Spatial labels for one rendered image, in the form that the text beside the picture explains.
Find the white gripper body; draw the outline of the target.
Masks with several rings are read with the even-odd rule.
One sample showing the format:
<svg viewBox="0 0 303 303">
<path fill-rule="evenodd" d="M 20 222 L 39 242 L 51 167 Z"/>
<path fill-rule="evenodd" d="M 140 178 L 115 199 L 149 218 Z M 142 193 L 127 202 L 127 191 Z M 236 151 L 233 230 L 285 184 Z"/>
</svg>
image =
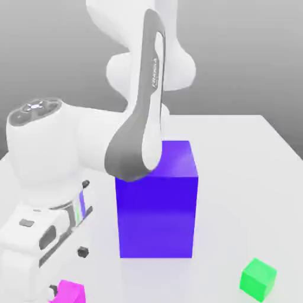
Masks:
<svg viewBox="0 0 303 303">
<path fill-rule="evenodd" d="M 0 228 L 0 285 L 20 302 L 35 301 L 75 260 L 83 239 L 65 209 L 18 206 Z"/>
</svg>

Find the small magenta cube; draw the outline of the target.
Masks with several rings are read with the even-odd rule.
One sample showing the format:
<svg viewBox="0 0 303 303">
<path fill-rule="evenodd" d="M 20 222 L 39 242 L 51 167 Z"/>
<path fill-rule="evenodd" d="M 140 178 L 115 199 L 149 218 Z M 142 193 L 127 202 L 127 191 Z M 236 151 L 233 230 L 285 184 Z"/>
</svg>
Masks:
<svg viewBox="0 0 303 303">
<path fill-rule="evenodd" d="M 61 280 L 56 296 L 49 303 L 86 303 L 85 287 L 79 283 Z"/>
</svg>

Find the small green cube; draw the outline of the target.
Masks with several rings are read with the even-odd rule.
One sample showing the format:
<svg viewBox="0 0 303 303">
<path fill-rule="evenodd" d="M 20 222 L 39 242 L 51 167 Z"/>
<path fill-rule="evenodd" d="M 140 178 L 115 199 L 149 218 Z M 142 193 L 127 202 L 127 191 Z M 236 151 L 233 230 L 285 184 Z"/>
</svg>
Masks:
<svg viewBox="0 0 303 303">
<path fill-rule="evenodd" d="M 273 289 L 277 272 L 274 267 L 254 258 L 242 270 L 239 288 L 258 302 L 263 302 Z"/>
</svg>

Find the large blue box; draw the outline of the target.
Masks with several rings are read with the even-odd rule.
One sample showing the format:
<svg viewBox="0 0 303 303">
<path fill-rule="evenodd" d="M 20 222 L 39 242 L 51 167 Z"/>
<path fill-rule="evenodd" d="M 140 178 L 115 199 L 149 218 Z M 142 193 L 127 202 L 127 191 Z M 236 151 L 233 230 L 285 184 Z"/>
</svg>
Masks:
<svg viewBox="0 0 303 303">
<path fill-rule="evenodd" d="M 198 171 L 188 140 L 163 141 L 160 162 L 135 182 L 115 181 L 122 258 L 190 258 Z"/>
</svg>

